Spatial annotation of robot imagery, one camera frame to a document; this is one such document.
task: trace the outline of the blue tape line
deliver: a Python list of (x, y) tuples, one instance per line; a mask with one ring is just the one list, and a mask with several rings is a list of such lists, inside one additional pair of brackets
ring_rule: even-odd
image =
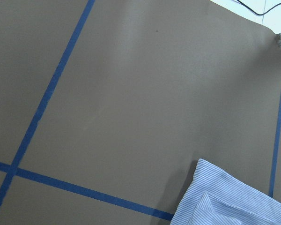
[(48, 85), (48, 87), (47, 87), (47, 89), (46, 89), (46, 91), (43, 95), (43, 98), (42, 98), (42, 100), (41, 100), (41, 102), (40, 102), (40, 104), (37, 108), (37, 111), (34, 114), (34, 116), (32, 118), (32, 121), (31, 121), (31, 123), (30, 123), (30, 125), (29, 125), (29, 127), (28, 127), (28, 129), (25, 133), (25, 136), (24, 136), (24, 138), (23, 138), (23, 140), (20, 144), (20, 147), (19, 147), (19, 149), (18, 149), (18, 151), (17, 151), (17, 153), (16, 153), (16, 155), (13, 159), (13, 162), (12, 162), (12, 164), (11, 164), (11, 166), (10, 166), (10, 168), (9, 168), (5, 178), (4, 178), (4, 181), (3, 181), (3, 183), (0, 187), (0, 206), (2, 205), (3, 199), (4, 199), (6, 193), (9, 189), (9, 186), (12, 182), (12, 179), (13, 179), (15, 173), (16, 173), (17, 167), (19, 166), (20, 161), (22, 160), (22, 158), (23, 158), (23, 156), (26, 152), (26, 149), (27, 149), (27, 147), (28, 147), (28, 145), (29, 145), (34, 133), (35, 133), (38, 122), (41, 120), (41, 118), (44, 114), (44, 111), (47, 107), (47, 104), (48, 104), (48, 102), (49, 102), (49, 100), (50, 100), (50, 98), (51, 98), (51, 96), (52, 96), (52, 94), (55, 90), (57, 82), (58, 82), (66, 64), (67, 64), (67, 61), (68, 61), (68, 59), (69, 59), (69, 57), (72, 53), (72, 50), (73, 50), (73, 48), (74, 48), (74, 46), (77, 42), (77, 39), (78, 39), (78, 37), (81, 33), (81, 30), (82, 30), (82, 28), (85, 24), (85, 21), (86, 21), (88, 15), (89, 15), (94, 3), (95, 3), (95, 0), (89, 0), (87, 2), (86, 7), (85, 7), (77, 25), (76, 25), (76, 27), (75, 27), (75, 30), (74, 30), (74, 32), (73, 32), (73, 34), (72, 34), (72, 36), (71, 36), (71, 38), (70, 38), (70, 40), (67, 44), (67, 47), (66, 47), (66, 49), (65, 49), (65, 51), (64, 51), (64, 53), (63, 53), (63, 55), (60, 59), (60, 62), (58, 64), (58, 66), (57, 66), (57, 68), (56, 68), (56, 70), (55, 70), (55, 72), (52, 76), (52, 79), (50, 80), (50, 83), (49, 83), (49, 85)]
[(278, 152), (279, 152), (280, 133), (281, 133), (281, 94), (280, 94), (279, 111), (278, 111), (278, 119), (277, 119), (277, 127), (276, 127), (273, 159), (272, 159), (270, 188), (269, 188), (269, 192), (268, 192), (268, 196), (270, 196), (270, 197), (273, 197), (273, 194), (274, 194), (276, 169), (277, 169), (277, 161), (278, 161)]
[[(6, 172), (10, 166), (4, 163), (0, 163), (0, 171)], [(35, 172), (30, 172), (24, 169), (18, 168), (16, 171), (16, 176), (29, 179), (41, 184), (46, 184), (48, 186), (52, 186), (55, 188), (63, 189), (65, 191), (73, 192), (79, 195), (83, 195), (89, 198), (97, 199), (102, 202), (110, 203), (113, 205), (117, 205), (126, 209), (130, 209), (133, 211), (141, 212), (150, 216), (154, 216), (157, 218), (165, 219), (171, 221), (173, 218), (173, 214), (168, 212), (164, 212), (161, 210), (153, 209), (151, 207), (137, 204), (131, 201), (127, 201), (125, 199), (121, 199), (118, 197), (114, 197), (108, 194), (104, 194), (95, 190), (91, 190), (85, 187), (81, 187), (75, 184), (71, 184), (68, 182), (64, 182), (55, 178), (47, 177)]]

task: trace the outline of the blue line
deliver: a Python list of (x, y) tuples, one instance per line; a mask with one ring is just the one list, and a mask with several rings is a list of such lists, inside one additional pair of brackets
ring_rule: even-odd
[(72, 36), (71, 36), (71, 38), (70, 38), (70, 40), (67, 44), (67, 47), (66, 47), (66, 49), (65, 49), (65, 51), (64, 51), (64, 53), (63, 53), (63, 55), (60, 59), (60, 62), (58, 64), (58, 66), (57, 66), (57, 68), (56, 68), (56, 70), (55, 70), (55, 72), (52, 76), (52, 79), (50, 80), (50, 83), (49, 83), (49, 85), (48, 85), (48, 87), (47, 87), (47, 89), (46, 89), (46, 91), (43, 95), (43, 98), (42, 98), (42, 100), (41, 100), (41, 102), (40, 102), (40, 104), (37, 108), (37, 111), (34, 114), (34, 116), (32, 118), (32, 121), (31, 121), (31, 123), (30, 123), (30, 125), (29, 125), (29, 127), (28, 127), (28, 129), (25, 133), (25, 136), (24, 136), (24, 138), (23, 138), (23, 140), (20, 144), (20, 147), (19, 147), (19, 149), (18, 149), (18, 151), (17, 151), (17, 153), (16, 153), (16, 155), (13, 159), (13, 162), (12, 162), (12, 164), (11, 164), (11, 166), (10, 166), (10, 168), (9, 168), (5, 178), (4, 178), (4, 181), (3, 181), (3, 183), (0, 187), (0, 206), (2, 205), (3, 199), (4, 199), (6, 193), (9, 189), (9, 186), (10, 186), (12, 180), (13, 180), (13, 177), (16, 174), (17, 167), (19, 166), (19, 164), (20, 164), (20, 162), (21, 162), (21, 160), (22, 160), (22, 158), (23, 158), (23, 156), (26, 152), (26, 149), (27, 149), (27, 147), (28, 147), (28, 145), (29, 145), (34, 133), (35, 133), (38, 122), (41, 120), (41, 118), (44, 114), (44, 111), (47, 107), (47, 104), (48, 104), (48, 102), (49, 102), (49, 100), (50, 100), (50, 98), (51, 98), (51, 96), (52, 96), (52, 94), (55, 90), (57, 82), (58, 82), (66, 64), (67, 64), (67, 61), (68, 61), (68, 59), (69, 59), (69, 57), (72, 53), (72, 50), (73, 50), (73, 48), (74, 48), (74, 46), (77, 42), (77, 39), (78, 39), (78, 37), (81, 33), (81, 30), (82, 30), (82, 28), (83, 28), (83, 26), (86, 22), (86, 19), (89, 15), (94, 3), (95, 3), (95, 0), (89, 0), (87, 2), (86, 7), (85, 7), (77, 25), (76, 25), (76, 27), (75, 27), (75, 30), (74, 30), (74, 32), (73, 32), (73, 34), (72, 34)]
[[(6, 172), (10, 166), (4, 163), (0, 163), (0, 171)], [(79, 195), (83, 195), (89, 198), (97, 199), (106, 203), (110, 203), (113, 205), (117, 205), (126, 209), (134, 210), (137, 212), (141, 212), (150, 216), (154, 216), (157, 218), (165, 219), (171, 221), (173, 218), (173, 214), (168, 212), (164, 212), (161, 210), (153, 209), (151, 207), (137, 204), (131, 201), (127, 201), (125, 199), (121, 199), (118, 197), (114, 197), (108, 194), (104, 194), (95, 190), (91, 190), (85, 187), (81, 187), (75, 184), (67, 183), (58, 179), (54, 179), (51, 177), (47, 177), (35, 172), (30, 172), (24, 169), (18, 168), (16, 171), (16, 176), (29, 179), (41, 184), (45, 184), (48, 186), (52, 186), (55, 188), (63, 189), (65, 191), (73, 192)]]
[(277, 161), (278, 161), (278, 153), (279, 153), (280, 133), (281, 133), (281, 94), (280, 94), (279, 111), (278, 111), (278, 119), (277, 119), (276, 135), (275, 135), (275, 144), (274, 144), (274, 151), (273, 151), (270, 188), (268, 192), (268, 196), (270, 197), (273, 197), (274, 194), (275, 177), (276, 177), (276, 169), (277, 169)]

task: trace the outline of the cord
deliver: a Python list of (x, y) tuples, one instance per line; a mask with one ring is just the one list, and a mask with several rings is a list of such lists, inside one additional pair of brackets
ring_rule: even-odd
[(251, 9), (250, 7), (248, 7), (246, 4), (244, 4), (243, 2), (241, 2), (240, 0), (237, 0), (240, 4), (242, 4), (244, 7), (246, 7), (248, 10), (250, 10), (251, 12), (253, 12), (254, 14), (256, 14), (256, 15), (265, 15), (265, 14), (267, 14), (269, 11), (271, 11), (272, 9), (274, 9), (274, 8), (276, 8), (277, 6), (279, 6), (279, 5), (281, 5), (281, 3), (279, 3), (279, 4), (277, 4), (277, 5), (275, 5), (275, 6), (273, 6), (273, 7), (271, 7), (268, 11), (266, 11), (265, 13), (261, 13), (261, 14), (259, 14), (259, 13), (256, 13), (253, 9)]

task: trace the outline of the folded cloth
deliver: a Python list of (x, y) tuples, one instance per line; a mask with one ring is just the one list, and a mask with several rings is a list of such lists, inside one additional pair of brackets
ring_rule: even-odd
[(199, 159), (171, 225), (281, 225), (281, 203)]

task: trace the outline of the cloth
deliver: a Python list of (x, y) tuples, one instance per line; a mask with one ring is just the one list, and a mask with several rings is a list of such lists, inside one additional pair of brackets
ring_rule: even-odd
[(281, 203), (199, 159), (171, 225), (281, 225)]

